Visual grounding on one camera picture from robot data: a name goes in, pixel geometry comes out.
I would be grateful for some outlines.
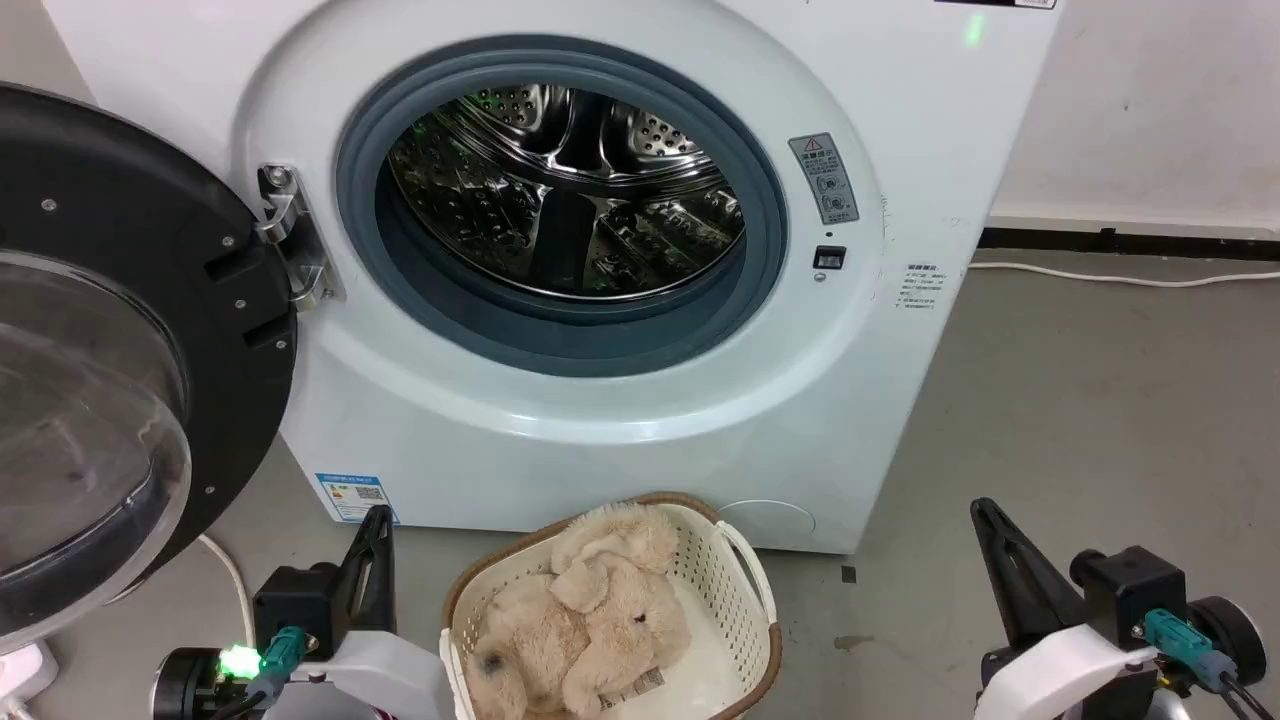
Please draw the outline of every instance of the brown basket rim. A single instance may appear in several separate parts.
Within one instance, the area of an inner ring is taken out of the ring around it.
[[[716,511],[710,505],[707,505],[701,500],[691,495],[682,492],[650,492],[648,495],[641,495],[625,500],[622,502],[635,502],[637,505],[678,505],[696,511],[699,515],[707,518],[713,525],[721,521],[719,512]],[[453,637],[453,612],[458,607],[458,598],[462,597],[462,591],[466,589],[471,580],[476,578],[480,573],[488,570],[489,568],[497,565],[498,562],[516,555],[522,550],[527,550],[550,537],[561,533],[570,523],[576,520],[579,515],[572,518],[566,518],[559,523],[553,523],[547,525],[540,530],[534,530],[527,536],[522,536],[520,539],[512,544],[481,557],[475,565],[466,569],[457,580],[453,582],[453,587],[449,588],[449,594],[444,598],[444,618],[440,626],[449,630],[451,643]],[[764,693],[769,692],[773,687],[773,682],[778,676],[778,670],[782,667],[782,629],[778,623],[774,621],[769,625],[769,662],[764,667],[764,675],[760,682],[751,688],[751,692],[746,693],[737,702],[726,707],[724,710],[717,712],[708,720],[728,720],[731,717],[737,717],[739,715],[746,712],[751,706],[760,702]]]

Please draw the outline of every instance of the power strip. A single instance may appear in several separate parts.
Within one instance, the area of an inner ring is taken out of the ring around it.
[[[58,661],[44,642],[0,655],[0,712],[29,717],[23,703],[40,694],[58,676]]]

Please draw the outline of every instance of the door hinge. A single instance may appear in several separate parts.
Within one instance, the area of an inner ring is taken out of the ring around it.
[[[289,274],[289,302],[305,313],[314,310],[320,300],[339,296],[342,286],[320,242],[297,170],[289,165],[262,165],[257,181],[266,220],[253,229],[284,261]]]

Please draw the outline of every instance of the green light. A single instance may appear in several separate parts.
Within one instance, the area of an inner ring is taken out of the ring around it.
[[[969,15],[969,29],[965,31],[965,47],[977,47],[982,44],[982,29],[987,26],[987,15],[974,13]]]
[[[233,675],[252,680],[257,676],[257,670],[262,662],[262,656],[251,647],[234,644],[230,650],[218,653],[218,671],[224,675]]]

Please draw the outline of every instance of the beige plush dog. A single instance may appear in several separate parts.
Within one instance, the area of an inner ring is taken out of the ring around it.
[[[561,684],[590,638],[586,619],[550,593],[552,580],[520,578],[485,609],[480,639],[463,666],[477,720],[563,711]]]
[[[675,662],[689,629],[666,577],[678,537],[640,505],[582,515],[552,547],[557,575],[530,575],[499,592],[463,669],[479,720],[582,720],[602,693],[620,692]]]
[[[689,647],[689,628],[664,575],[640,570],[609,552],[586,562],[600,568],[607,578],[603,598],[591,603],[593,593],[566,588],[563,580],[572,574],[557,578],[550,589],[562,601],[567,597],[568,606],[581,610],[586,619],[591,642],[564,675],[563,702],[571,712],[590,720],[600,714],[602,694],[621,692],[650,667],[675,662]],[[594,580],[594,573],[582,577]]]

